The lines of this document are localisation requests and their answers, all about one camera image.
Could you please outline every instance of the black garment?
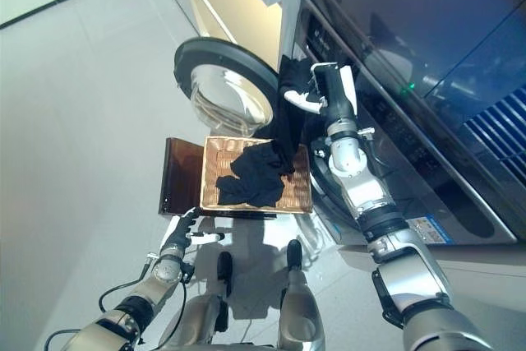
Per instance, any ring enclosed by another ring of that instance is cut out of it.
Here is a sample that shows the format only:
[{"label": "black garment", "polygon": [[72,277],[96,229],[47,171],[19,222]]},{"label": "black garment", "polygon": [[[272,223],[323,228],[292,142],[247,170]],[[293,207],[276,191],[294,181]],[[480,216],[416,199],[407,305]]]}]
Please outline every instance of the black garment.
[{"label": "black garment", "polygon": [[277,141],[252,145],[230,164],[239,176],[219,177],[220,205],[248,203],[255,207],[276,206],[283,194],[281,175],[291,173],[283,148]]},{"label": "black garment", "polygon": [[305,112],[288,102],[283,95],[288,90],[295,90],[299,94],[309,91],[311,65],[309,59],[297,61],[286,56],[281,57],[279,65],[279,96],[275,114],[278,122],[274,136],[283,147],[287,165],[292,170],[293,158],[298,151],[305,123]]}]

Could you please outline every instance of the sticker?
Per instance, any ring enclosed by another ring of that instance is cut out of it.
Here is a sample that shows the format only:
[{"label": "sticker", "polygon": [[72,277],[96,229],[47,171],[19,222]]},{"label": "sticker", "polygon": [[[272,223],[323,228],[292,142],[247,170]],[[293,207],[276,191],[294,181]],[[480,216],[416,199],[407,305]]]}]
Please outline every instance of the sticker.
[{"label": "sticker", "polygon": [[426,244],[454,244],[454,241],[433,218],[432,215],[407,219],[409,227],[414,229]]}]

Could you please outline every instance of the gray floor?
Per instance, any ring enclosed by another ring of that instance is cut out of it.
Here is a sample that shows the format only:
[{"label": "gray floor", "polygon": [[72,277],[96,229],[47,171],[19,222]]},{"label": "gray floor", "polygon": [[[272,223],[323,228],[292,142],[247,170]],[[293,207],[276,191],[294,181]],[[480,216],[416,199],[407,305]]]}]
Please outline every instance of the gray floor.
[{"label": "gray floor", "polygon": [[[51,332],[93,321],[99,295],[158,250],[168,224],[156,214],[164,139],[202,144],[208,133],[172,74],[175,48],[193,35],[173,0],[70,0],[0,32],[2,349],[41,350]],[[315,216],[199,228],[227,237],[192,247],[189,297],[214,280],[220,251],[234,258],[230,329],[216,343],[275,344],[284,248],[299,238],[327,349],[402,349],[402,332],[381,319],[371,260],[345,261]],[[157,344],[181,301],[179,290],[139,350]],[[521,315],[461,302],[494,328],[495,344],[519,349]]]}]

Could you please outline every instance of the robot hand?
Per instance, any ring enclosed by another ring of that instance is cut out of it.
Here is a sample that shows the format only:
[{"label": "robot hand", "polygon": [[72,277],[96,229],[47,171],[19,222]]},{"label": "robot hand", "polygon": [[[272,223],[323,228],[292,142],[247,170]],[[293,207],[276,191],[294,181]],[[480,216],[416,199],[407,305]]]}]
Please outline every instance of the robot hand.
[{"label": "robot hand", "polygon": [[[317,63],[311,67],[311,73],[314,78],[308,80],[302,78],[303,72],[308,67],[309,62],[304,59],[303,61],[291,61],[287,57],[283,56],[281,59],[282,65],[279,69],[279,83],[280,90],[283,93],[284,98],[294,104],[296,107],[307,111],[308,113],[326,115],[328,106],[327,95],[329,92],[323,90],[321,84],[316,81],[316,75],[314,68],[324,65],[335,65],[335,63]],[[350,66],[345,66],[339,69],[340,80],[343,83],[343,90],[341,94],[344,97],[331,98],[331,103],[347,106],[349,101],[351,111],[354,111],[354,116],[357,116],[357,101],[356,101],[356,90],[354,89],[353,73]]]},{"label": "robot hand", "polygon": [[182,259],[191,243],[187,233],[200,212],[194,207],[178,220],[162,243],[150,277],[140,282],[113,310],[73,336],[63,351],[131,351],[135,348],[141,333],[178,284],[186,284],[193,275],[193,266]]}]

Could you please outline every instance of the laundry basket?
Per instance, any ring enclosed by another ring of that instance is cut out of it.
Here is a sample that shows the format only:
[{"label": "laundry basket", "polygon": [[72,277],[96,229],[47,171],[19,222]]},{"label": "laundry basket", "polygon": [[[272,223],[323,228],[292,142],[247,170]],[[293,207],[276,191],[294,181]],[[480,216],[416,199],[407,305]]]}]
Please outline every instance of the laundry basket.
[{"label": "laundry basket", "polygon": [[246,137],[208,136],[203,155],[201,176],[201,207],[206,210],[243,210],[270,213],[310,213],[312,212],[311,180],[307,148],[300,145],[293,160],[296,171],[284,175],[281,180],[284,191],[276,202],[276,207],[255,207],[247,203],[239,205],[220,205],[219,189],[215,186],[218,177],[236,177],[230,164],[242,154],[245,147],[266,143],[269,140]]}]

